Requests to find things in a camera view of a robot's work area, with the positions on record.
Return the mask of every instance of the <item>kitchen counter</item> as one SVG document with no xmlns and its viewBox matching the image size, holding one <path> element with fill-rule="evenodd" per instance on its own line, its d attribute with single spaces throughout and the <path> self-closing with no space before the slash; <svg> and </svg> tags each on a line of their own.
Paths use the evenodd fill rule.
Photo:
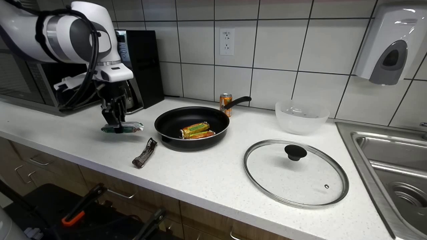
<svg viewBox="0 0 427 240">
<path fill-rule="evenodd" d="M 313 135 L 296 136 L 279 129 L 273 111 L 236 107 L 217 145 L 175 152 L 160 143 L 153 121 L 184 105 L 216 107 L 167 99 L 127 117 L 143 123 L 143 132 L 115 135 L 100 131 L 104 119 L 99 107 L 60 117 L 0 101 L 0 136 L 291 239 L 391 239 L 332 121 Z M 136 169 L 131 161 L 149 137 L 159 145 Z M 243 168 L 244 152 L 265 139 L 308 144 L 329 155 L 348 176 L 345 199 L 320 209 L 301 209 L 267 197 Z"/>
</svg>

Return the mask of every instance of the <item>frying pan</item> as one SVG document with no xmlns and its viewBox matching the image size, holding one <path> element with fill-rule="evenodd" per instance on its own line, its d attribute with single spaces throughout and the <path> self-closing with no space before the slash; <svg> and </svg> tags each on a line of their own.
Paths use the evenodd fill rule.
<svg viewBox="0 0 427 240">
<path fill-rule="evenodd" d="M 231 101 L 224 108 L 229 109 L 239 103 L 251 100 L 249 96 L 244 96 Z M 215 132 L 213 136 L 204 139 L 181 139 L 181 128 L 201 121 L 207 121 L 211 125 L 211 129 Z M 155 121 L 155 128 L 161 136 L 161 141 L 165 147 L 175 151 L 200 151 L 209 148 L 224 139 L 228 124 L 228 116 L 219 109 L 208 107 L 183 107 L 160 115 Z"/>
</svg>

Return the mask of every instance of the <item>soap dispenser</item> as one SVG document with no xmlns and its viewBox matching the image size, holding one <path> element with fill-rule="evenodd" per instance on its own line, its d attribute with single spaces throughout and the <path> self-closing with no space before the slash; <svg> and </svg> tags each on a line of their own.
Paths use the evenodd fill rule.
<svg viewBox="0 0 427 240">
<path fill-rule="evenodd" d="M 404 77 L 427 32 L 426 4 L 382 5 L 361 48 L 355 73 L 375 84 Z"/>
</svg>

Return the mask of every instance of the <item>black lid knob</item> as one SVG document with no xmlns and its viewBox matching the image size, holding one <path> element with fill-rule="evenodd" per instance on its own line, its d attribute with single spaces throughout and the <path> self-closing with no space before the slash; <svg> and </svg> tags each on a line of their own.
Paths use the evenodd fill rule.
<svg viewBox="0 0 427 240">
<path fill-rule="evenodd" d="M 284 147 L 284 152 L 292 161 L 299 161 L 301 157 L 307 156 L 307 151 L 299 145 L 287 145 Z"/>
</svg>

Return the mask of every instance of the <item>electrical outlet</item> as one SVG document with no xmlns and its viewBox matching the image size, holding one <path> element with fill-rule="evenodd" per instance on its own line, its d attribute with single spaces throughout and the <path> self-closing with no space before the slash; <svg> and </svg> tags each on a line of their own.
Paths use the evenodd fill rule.
<svg viewBox="0 0 427 240">
<path fill-rule="evenodd" d="M 233 28 L 219 29 L 219 53 L 235 55 L 235 29 Z"/>
</svg>

